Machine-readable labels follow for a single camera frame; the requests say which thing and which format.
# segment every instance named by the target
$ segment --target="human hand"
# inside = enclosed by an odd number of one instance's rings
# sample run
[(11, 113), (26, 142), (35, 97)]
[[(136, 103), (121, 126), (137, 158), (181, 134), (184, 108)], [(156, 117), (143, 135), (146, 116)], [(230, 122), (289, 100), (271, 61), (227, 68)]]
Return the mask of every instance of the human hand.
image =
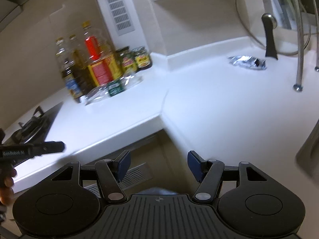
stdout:
[(3, 205), (10, 205), (13, 196), (13, 189), (11, 188), (14, 184), (12, 177), (17, 175), (17, 171), (12, 168), (10, 176), (4, 179), (5, 188), (0, 188), (0, 201)]

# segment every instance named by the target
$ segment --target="screw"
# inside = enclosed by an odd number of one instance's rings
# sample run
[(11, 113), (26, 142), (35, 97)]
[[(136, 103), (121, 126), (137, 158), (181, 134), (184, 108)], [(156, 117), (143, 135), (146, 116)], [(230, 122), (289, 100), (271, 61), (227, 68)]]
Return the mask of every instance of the screw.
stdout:
[(201, 193), (197, 193), (195, 195), (195, 198), (198, 200), (208, 200), (211, 198), (210, 194), (205, 193), (205, 192), (201, 192)]
[(124, 196), (122, 193), (113, 192), (107, 196), (110, 200), (120, 200), (123, 199)]

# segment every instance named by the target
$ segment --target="floor vent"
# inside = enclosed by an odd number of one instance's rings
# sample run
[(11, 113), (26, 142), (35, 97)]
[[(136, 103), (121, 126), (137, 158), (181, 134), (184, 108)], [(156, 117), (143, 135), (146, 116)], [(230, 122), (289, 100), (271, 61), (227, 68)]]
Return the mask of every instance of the floor vent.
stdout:
[[(120, 183), (120, 187), (125, 191), (152, 178), (153, 176), (148, 164), (143, 163), (127, 171), (124, 179)], [(85, 188), (93, 192), (98, 198), (101, 197), (96, 183)]]
[(85, 187), (87, 190), (93, 192), (98, 198), (101, 198), (101, 195), (99, 194), (99, 191), (98, 191), (98, 185), (95, 183), (95, 184), (92, 184), (90, 186), (87, 186)]
[(113, 16), (117, 34), (120, 36), (134, 31), (135, 29), (128, 10), (125, 7), (124, 0), (107, 0), (107, 2)]

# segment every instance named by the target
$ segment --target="white countertop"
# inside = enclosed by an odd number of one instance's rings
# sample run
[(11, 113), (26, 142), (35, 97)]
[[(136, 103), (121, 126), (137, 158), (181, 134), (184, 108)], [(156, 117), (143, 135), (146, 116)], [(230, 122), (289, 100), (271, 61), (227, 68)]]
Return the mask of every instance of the white countertop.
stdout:
[(249, 161), (282, 183), (306, 206), (299, 236), (317, 239), (319, 188), (295, 163), (319, 119), (314, 54), (306, 57), (302, 93), (292, 88), (296, 58), (267, 59), (267, 70), (252, 71), (228, 64), (227, 56), (263, 58), (263, 50), (245, 46), (220, 54), (166, 74), (155, 64), (139, 85), (89, 106), (76, 104), (66, 89), (57, 92), (41, 103), (47, 110), (64, 101), (46, 140), (62, 140), (66, 151), (17, 166), (14, 191), (35, 185), (69, 161), (86, 164), (164, 128), (184, 157), (195, 150), (226, 165)]

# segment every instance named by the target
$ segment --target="round pad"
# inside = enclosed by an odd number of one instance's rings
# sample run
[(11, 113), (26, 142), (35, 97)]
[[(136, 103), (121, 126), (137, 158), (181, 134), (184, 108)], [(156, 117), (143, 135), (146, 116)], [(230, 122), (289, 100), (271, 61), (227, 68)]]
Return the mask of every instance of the round pad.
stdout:
[(38, 199), (35, 206), (43, 214), (58, 215), (68, 211), (73, 200), (64, 194), (49, 194)]
[(218, 202), (221, 218), (248, 237), (272, 238), (294, 232), (301, 225), (302, 201), (279, 183), (243, 182)]
[(277, 214), (282, 209), (282, 203), (274, 196), (258, 194), (246, 199), (246, 207), (255, 214), (269, 216)]
[(100, 211), (99, 199), (79, 185), (77, 168), (79, 164), (73, 164), (57, 179), (56, 174), (47, 177), (16, 200), (12, 213), (23, 234), (65, 237), (94, 223)]

